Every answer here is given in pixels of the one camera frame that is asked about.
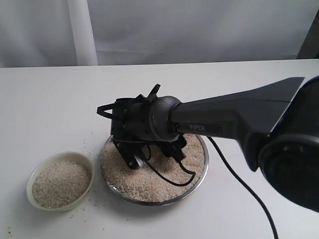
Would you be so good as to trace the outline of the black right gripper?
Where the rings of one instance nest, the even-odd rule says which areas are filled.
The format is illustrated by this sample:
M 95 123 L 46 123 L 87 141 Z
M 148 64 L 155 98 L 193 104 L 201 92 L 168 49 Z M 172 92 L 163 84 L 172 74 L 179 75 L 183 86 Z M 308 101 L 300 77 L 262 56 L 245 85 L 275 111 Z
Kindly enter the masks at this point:
M 155 140 L 150 128 L 150 109 L 154 100 L 154 96 L 118 98 L 109 106 L 113 115 L 111 122 L 112 142 L 131 170 L 138 170 L 145 165 L 147 158 L 142 148 L 146 144 L 142 141 Z M 186 145 L 187 141 L 183 135 L 172 142 L 156 143 L 165 157 L 172 157 L 176 161 L 182 161 L 186 158 L 182 151 Z

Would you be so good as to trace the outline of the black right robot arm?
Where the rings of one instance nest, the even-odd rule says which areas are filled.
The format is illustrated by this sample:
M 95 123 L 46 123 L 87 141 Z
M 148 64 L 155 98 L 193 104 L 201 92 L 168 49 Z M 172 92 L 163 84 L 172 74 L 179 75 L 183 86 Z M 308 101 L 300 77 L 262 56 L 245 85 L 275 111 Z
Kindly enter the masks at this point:
M 121 142 L 174 142 L 184 133 L 233 139 L 278 193 L 319 210 L 318 77 L 188 103 L 152 90 L 117 99 L 113 114 L 111 135 Z

